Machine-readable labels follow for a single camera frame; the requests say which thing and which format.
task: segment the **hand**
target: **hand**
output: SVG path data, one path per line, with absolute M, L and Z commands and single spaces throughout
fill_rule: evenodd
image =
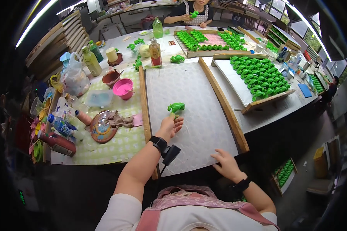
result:
M 221 167 L 218 164 L 214 164 L 213 167 L 221 173 L 221 175 L 232 180 L 236 184 L 247 178 L 247 175 L 239 169 L 236 160 L 230 153 L 222 149 L 215 149 L 215 151 L 217 153 L 211 154 L 211 156 L 220 162 Z
M 187 21 L 191 21 L 193 19 L 190 18 L 189 14 L 184 14 L 184 15 L 181 16 L 181 20 L 184 21 L 184 22 L 187 22 Z
M 200 23 L 199 26 L 202 27 L 202 28 L 206 28 L 207 27 L 207 23 Z
M 178 115 L 175 115 L 175 113 L 171 112 L 169 117 L 162 120 L 161 128 L 154 136 L 162 137 L 168 144 L 171 138 L 175 136 L 176 132 L 180 131 L 183 124 L 184 118 L 179 117 Z

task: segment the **white shirt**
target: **white shirt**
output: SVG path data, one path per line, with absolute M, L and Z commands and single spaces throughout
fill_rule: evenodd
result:
M 95 230 L 134 231 L 139 223 L 141 208 L 142 204 L 133 196 L 113 195 Z M 275 214 L 266 212 L 261 215 L 276 224 Z M 278 230 L 273 225 L 262 225 L 236 210 L 204 206 L 176 206 L 162 210 L 157 230 L 190 231 L 196 227 L 209 231 Z

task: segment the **cable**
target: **cable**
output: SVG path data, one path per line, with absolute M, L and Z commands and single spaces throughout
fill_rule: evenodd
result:
M 157 183 L 155 184 L 155 190 L 154 190 L 154 194 L 153 194 L 153 195 L 158 194 L 159 181 L 160 181 L 161 175 L 162 175 L 163 171 L 166 169 L 166 167 L 167 167 L 167 165 L 165 165 L 165 166 L 163 167 L 162 171 L 161 171 L 160 174 L 159 174 L 159 178 L 158 178 L 158 180 L 157 180 Z

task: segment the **apron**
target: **apron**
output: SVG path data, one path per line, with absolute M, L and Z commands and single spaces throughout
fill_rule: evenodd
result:
M 187 25 L 199 25 L 205 21 L 207 21 L 208 19 L 208 5 L 205 5 L 206 6 L 206 12 L 205 14 L 199 14 L 197 15 L 192 21 L 188 21 L 188 22 L 184 22 L 186 23 Z M 185 2 L 185 7 L 186 7 L 186 13 L 189 14 L 189 5 L 187 2 Z
M 276 224 L 264 218 L 250 203 L 224 202 L 218 200 L 209 187 L 192 185 L 171 186 L 160 191 L 157 199 L 153 201 L 152 207 L 144 210 L 135 231 L 155 231 L 158 227 L 161 210 L 190 205 L 237 210 L 262 225 L 273 225 L 280 231 Z

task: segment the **brown paint cup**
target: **brown paint cup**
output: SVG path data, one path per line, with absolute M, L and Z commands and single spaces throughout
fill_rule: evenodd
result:
M 114 84 L 121 79 L 120 71 L 117 69 L 111 70 L 105 76 L 103 76 L 103 83 L 108 85 L 110 89 L 113 89 Z

